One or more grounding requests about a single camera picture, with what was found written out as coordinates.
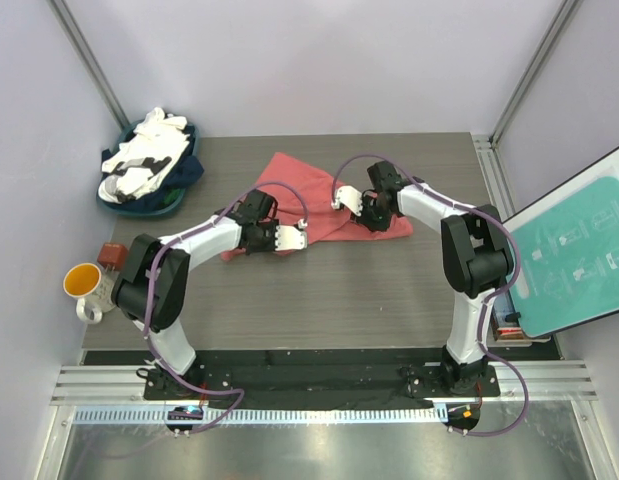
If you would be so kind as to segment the pink t-shirt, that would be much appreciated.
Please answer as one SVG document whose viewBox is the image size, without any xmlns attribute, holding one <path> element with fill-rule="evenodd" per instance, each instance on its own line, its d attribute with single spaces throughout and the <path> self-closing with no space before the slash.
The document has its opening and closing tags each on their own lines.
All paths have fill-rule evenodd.
<svg viewBox="0 0 619 480">
<path fill-rule="evenodd" d="M 303 218 L 303 208 L 308 208 L 306 232 L 311 244 L 391 240 L 413 234 L 413 226 L 404 217 L 392 218 L 386 232 L 371 232 L 354 223 L 347 211 L 331 206 L 333 176 L 287 154 L 275 153 L 258 181 L 278 201 L 274 217 L 282 224 L 297 223 Z"/>
</svg>

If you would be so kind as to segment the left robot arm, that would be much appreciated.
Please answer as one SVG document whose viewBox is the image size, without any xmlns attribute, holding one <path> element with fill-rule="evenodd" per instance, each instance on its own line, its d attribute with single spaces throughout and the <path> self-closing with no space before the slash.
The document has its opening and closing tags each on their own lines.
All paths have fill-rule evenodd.
<svg viewBox="0 0 619 480">
<path fill-rule="evenodd" d="M 169 371 L 168 388 L 179 398 L 194 397 L 202 385 L 195 350 L 180 320 L 190 271 L 234 249 L 274 252 L 280 231 L 277 206 L 272 195 L 252 190 L 194 227 L 133 240 L 111 300 L 141 330 L 157 363 Z"/>
</svg>

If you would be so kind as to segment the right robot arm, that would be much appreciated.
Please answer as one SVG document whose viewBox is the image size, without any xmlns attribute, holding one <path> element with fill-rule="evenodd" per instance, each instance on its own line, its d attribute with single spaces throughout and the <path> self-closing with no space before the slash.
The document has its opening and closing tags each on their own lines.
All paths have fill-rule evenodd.
<svg viewBox="0 0 619 480">
<path fill-rule="evenodd" d="M 387 160 L 367 168 L 371 190 L 362 194 L 358 217 L 371 230 L 392 217 L 411 217 L 440 234 L 443 273 L 454 291 L 452 327 L 442 349 L 440 380 L 446 391 L 468 395 L 486 376 L 485 336 L 496 294 L 514 272 L 511 235 L 498 210 L 453 200 L 415 178 L 406 178 Z"/>
</svg>

